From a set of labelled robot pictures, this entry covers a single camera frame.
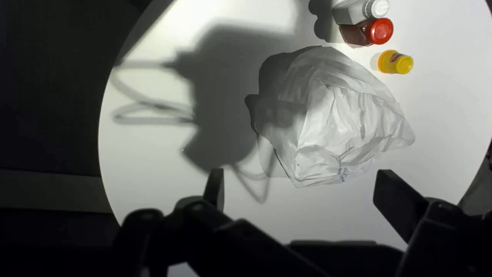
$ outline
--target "white round surface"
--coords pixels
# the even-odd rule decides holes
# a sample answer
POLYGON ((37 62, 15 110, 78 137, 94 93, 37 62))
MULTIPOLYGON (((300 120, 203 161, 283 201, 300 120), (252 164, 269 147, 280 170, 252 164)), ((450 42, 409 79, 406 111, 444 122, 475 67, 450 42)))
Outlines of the white round surface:
POLYGON ((424 196, 461 199, 492 136, 492 17, 483 0, 392 2, 389 17, 387 45, 350 48, 335 27, 332 44, 317 39, 306 0, 175 0, 164 13, 155 0, 111 73, 100 116, 101 174, 118 222, 140 208, 169 214, 223 165, 226 214, 281 242, 369 239, 403 248, 372 205, 375 173, 394 170, 424 196), (247 182, 257 194, 269 187, 258 204, 234 171, 261 173, 271 151, 255 144, 244 97, 258 93, 264 59, 314 45, 335 47, 384 82, 417 142, 341 185, 298 190, 277 165, 269 184, 247 182), (415 59, 414 73, 375 71, 375 57, 392 48, 415 59))

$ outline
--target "red bottle cap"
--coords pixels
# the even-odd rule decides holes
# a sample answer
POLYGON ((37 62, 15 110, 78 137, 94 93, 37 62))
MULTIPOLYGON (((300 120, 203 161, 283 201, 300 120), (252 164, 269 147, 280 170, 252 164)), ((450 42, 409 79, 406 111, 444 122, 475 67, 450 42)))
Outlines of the red bottle cap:
POLYGON ((366 37, 374 45, 384 45, 394 36, 394 24, 389 19, 377 19, 366 30, 366 37))

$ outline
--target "bottle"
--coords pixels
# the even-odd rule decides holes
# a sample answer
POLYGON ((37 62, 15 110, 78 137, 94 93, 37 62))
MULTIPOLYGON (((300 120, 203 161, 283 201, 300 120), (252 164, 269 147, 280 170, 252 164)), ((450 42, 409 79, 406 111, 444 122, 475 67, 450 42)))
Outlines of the bottle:
POLYGON ((338 25, 357 25, 367 19, 383 19, 389 13, 389 0, 344 0, 332 8, 338 25))
POLYGON ((378 59, 378 68, 386 74, 409 74, 414 68, 414 59, 398 51, 384 51, 378 59))
POLYGON ((389 19, 370 19, 358 25, 341 25, 340 33, 352 45, 384 45, 394 36, 394 24, 389 19))

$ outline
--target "white plastic bag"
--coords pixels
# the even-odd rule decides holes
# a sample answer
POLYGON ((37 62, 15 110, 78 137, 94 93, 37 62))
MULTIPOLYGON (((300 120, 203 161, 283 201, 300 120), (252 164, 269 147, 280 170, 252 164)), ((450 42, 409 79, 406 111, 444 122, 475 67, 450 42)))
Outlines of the white plastic bag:
POLYGON ((267 59, 249 96, 254 130, 297 187, 330 185, 415 136, 389 90, 332 48, 267 59))

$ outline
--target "plastic bag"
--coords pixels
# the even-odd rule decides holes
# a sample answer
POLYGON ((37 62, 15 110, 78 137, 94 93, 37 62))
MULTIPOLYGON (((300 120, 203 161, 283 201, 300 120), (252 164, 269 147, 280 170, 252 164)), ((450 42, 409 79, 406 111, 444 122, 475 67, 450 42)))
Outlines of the plastic bag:
POLYGON ((269 57, 246 99, 255 133, 297 187, 340 184, 415 136, 389 90, 332 48, 269 57))

